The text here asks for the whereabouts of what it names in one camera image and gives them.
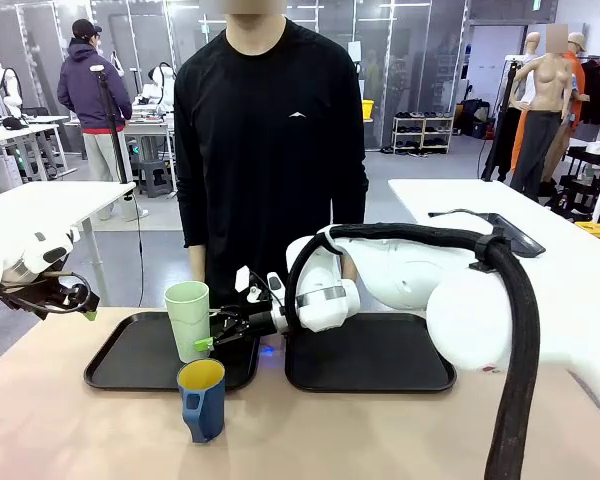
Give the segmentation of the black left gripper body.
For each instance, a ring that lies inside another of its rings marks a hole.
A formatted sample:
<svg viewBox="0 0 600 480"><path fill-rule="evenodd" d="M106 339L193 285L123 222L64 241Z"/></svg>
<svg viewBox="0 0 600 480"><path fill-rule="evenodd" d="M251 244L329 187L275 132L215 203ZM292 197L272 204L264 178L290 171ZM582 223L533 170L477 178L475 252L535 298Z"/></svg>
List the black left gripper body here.
<svg viewBox="0 0 600 480"><path fill-rule="evenodd" d="M1 283L0 300L9 308L34 313L42 320L49 314L84 313L88 281L76 273L41 273L31 283Z"/></svg>

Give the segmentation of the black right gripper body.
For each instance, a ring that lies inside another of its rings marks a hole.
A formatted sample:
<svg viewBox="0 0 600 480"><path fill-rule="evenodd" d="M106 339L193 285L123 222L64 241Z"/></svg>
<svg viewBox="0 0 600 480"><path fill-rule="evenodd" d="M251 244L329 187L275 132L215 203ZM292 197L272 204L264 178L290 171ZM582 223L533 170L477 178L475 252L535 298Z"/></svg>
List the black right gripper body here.
<svg viewBox="0 0 600 480"><path fill-rule="evenodd" d="M285 332L285 318L274 311L231 313L219 333L219 344Z"/></svg>

